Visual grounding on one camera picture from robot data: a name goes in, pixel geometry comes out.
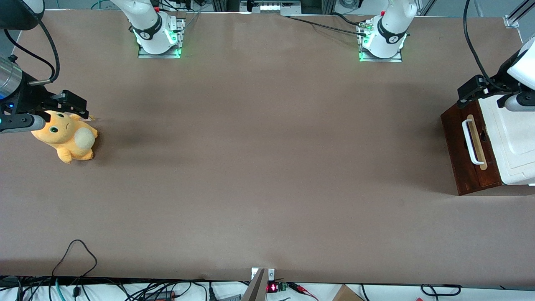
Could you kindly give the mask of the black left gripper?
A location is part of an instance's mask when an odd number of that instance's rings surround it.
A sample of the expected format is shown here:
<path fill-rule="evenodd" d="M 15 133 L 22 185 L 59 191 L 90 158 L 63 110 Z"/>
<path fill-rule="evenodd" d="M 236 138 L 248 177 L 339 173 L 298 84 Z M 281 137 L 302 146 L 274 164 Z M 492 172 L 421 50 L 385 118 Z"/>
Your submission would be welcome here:
<path fill-rule="evenodd" d="M 502 97 L 497 100 L 497 105 L 522 105 L 523 104 L 523 54 L 514 54 L 504 62 L 497 74 L 491 78 L 496 84 L 497 91 L 502 89 Z M 475 97 L 488 88 L 488 82 L 483 75 L 475 75 L 459 87 L 459 99 L 457 108 L 460 110 L 467 105 L 480 99 Z"/>

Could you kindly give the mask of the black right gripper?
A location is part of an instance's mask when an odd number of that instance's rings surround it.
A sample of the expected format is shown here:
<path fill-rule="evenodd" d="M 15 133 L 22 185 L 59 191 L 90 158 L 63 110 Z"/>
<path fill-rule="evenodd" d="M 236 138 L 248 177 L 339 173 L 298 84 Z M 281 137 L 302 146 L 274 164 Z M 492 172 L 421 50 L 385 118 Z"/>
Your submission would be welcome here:
<path fill-rule="evenodd" d="M 89 118 L 87 101 L 77 94 L 63 90 L 53 94 L 42 85 L 30 86 L 28 83 L 34 78 L 22 72 L 19 86 L 4 98 L 4 112 L 13 114 L 34 114 L 35 111 L 45 111 L 51 120 L 86 120 Z"/>

